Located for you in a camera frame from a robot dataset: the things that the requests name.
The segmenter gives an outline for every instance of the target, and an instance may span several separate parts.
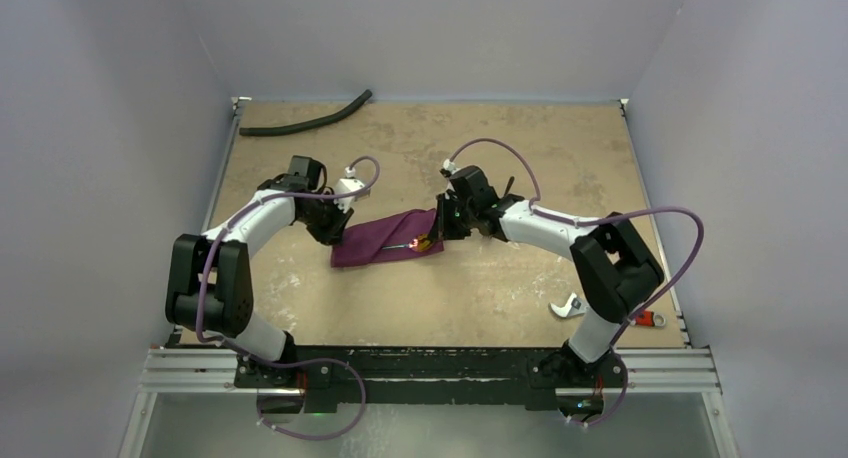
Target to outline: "wrench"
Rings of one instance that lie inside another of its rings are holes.
[[[551,303],[551,311],[560,318],[572,318],[586,313],[586,305],[580,300],[577,293],[572,293],[564,306],[557,306]],[[666,323],[665,315],[653,311],[643,311],[639,313],[635,320],[630,322],[632,326],[646,326],[650,328],[664,328]]]

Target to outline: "purple cloth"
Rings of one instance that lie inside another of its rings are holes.
[[[409,248],[383,250],[384,246],[409,243],[416,236],[427,233],[436,219],[436,210],[409,210],[376,221],[354,225],[345,230],[342,243],[333,247],[330,266],[344,268],[362,266],[369,263],[411,260],[421,258],[445,249],[441,241],[425,251],[418,252]]]

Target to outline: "stained surface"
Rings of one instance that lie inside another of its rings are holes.
[[[271,126],[325,115],[337,104],[251,103],[242,126]],[[286,170],[294,154],[327,165],[334,183],[351,160],[370,154],[382,165],[371,197],[355,205],[351,224],[435,205],[444,191],[442,161],[473,138],[502,139],[530,162],[541,204],[583,216],[645,206],[627,130],[615,106],[400,104],[365,106],[348,120],[280,138],[236,139],[213,223],[243,206],[256,186]],[[457,159],[476,164],[502,191],[532,196],[521,164],[507,151],[475,145]],[[357,167],[368,178],[368,164]],[[636,227],[657,250],[647,219]],[[571,263],[527,245],[479,235],[449,242],[444,253],[406,262],[333,270],[330,249],[303,225],[278,233],[251,263],[255,309],[298,343],[558,346],[580,318],[563,321],[548,309],[580,293]],[[680,347],[671,300],[653,307],[669,317],[664,330],[630,329],[620,344]]]

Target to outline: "beige work surface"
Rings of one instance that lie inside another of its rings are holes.
[[[339,106],[250,103],[241,126],[300,122]],[[380,161],[380,180],[370,198],[356,203],[351,224],[429,209],[445,189],[441,163],[477,137],[504,140],[525,156],[544,207],[581,216],[645,207],[616,106],[374,103],[337,125],[298,135],[237,137],[213,224],[247,203],[259,183],[286,171],[295,154],[325,163],[331,184],[357,156]],[[520,163],[497,146],[474,145],[456,163],[480,166],[499,193],[515,176],[512,192],[533,194]],[[363,179],[372,170],[367,163],[357,167]],[[656,253],[650,221],[635,224]],[[563,320],[548,308],[581,292],[569,261],[476,233],[433,256],[338,270],[330,268],[330,248],[296,223],[256,254],[251,270],[255,310],[299,344],[559,346],[581,319]],[[620,346],[683,346],[670,298],[652,309],[666,315],[668,326],[631,327]]]

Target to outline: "metal frame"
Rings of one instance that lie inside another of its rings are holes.
[[[244,112],[244,103],[250,101],[247,97],[234,98],[233,122],[226,143],[224,156],[218,171],[216,183],[204,219],[203,228],[209,227],[215,205],[223,183],[227,162],[235,142],[238,126]],[[622,105],[622,120],[626,128],[626,118]],[[635,150],[631,152],[636,160]],[[642,174],[639,180],[645,202],[650,206],[645,190]],[[660,251],[660,259],[664,267],[668,261],[660,240],[659,231],[653,216],[651,226],[656,235]],[[727,422],[724,404],[721,398],[721,386],[709,349],[692,349],[689,336],[686,333],[683,313],[675,291],[671,297],[677,312],[681,332],[687,348],[684,349],[621,349],[618,350],[625,365],[630,371],[628,393],[700,393],[709,426],[721,458],[738,458],[730,425]],[[120,458],[136,458],[141,456],[144,441],[150,426],[150,419],[160,394],[169,393],[236,393],[257,394],[255,388],[235,388],[233,380],[236,374],[236,355],[230,350],[209,348],[158,348],[149,351],[141,375],[138,395],[130,415],[130,421],[121,446]],[[297,395],[295,388],[262,389],[262,394]],[[557,395],[580,395],[591,393],[589,389],[557,389]]]

